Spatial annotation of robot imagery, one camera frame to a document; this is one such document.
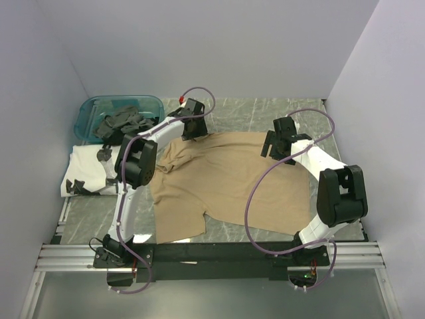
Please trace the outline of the tan t shirt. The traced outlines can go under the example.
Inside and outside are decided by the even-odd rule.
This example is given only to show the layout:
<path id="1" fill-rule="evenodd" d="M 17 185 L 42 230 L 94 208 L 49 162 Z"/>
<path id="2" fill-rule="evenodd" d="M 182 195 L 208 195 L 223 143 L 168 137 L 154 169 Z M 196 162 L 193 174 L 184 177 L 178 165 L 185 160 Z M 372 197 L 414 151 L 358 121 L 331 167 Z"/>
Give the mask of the tan t shirt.
<path id="1" fill-rule="evenodd" d="M 176 138 L 157 161 L 149 186 L 158 243 L 201 235 L 205 216 L 294 235 L 311 220 L 309 174 L 300 164 L 260 155 L 264 132 L 213 133 Z"/>

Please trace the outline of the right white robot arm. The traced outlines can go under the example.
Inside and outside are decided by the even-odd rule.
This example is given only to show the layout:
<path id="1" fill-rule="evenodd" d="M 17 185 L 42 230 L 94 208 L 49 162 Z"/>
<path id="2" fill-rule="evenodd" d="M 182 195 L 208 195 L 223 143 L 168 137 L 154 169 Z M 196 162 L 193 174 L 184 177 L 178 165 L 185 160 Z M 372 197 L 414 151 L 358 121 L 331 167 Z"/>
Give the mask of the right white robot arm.
<path id="1" fill-rule="evenodd" d="M 363 218 L 368 212 L 363 170 L 347 165 L 323 151 L 307 134 L 298 133 L 297 124 L 286 116 L 273 121 L 266 134 L 261 156 L 300 164 L 318 182 L 316 214 L 294 236 L 292 259 L 308 264 L 314 248 L 324 244 L 342 228 Z"/>

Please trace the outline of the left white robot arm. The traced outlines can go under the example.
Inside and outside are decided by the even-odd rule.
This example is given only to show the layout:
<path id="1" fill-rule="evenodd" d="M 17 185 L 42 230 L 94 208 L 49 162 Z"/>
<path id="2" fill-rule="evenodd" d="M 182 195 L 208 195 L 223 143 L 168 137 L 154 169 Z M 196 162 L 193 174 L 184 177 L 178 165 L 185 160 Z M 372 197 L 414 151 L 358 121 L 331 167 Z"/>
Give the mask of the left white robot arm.
<path id="1" fill-rule="evenodd" d="M 143 188 L 153 178 L 157 152 L 175 138 L 187 141 L 207 135 L 205 105 L 189 98 L 153 128 L 124 136 L 115 165 L 118 198 L 114 218 L 102 239 L 103 250 L 116 266 L 127 266 L 134 258 L 135 213 Z"/>

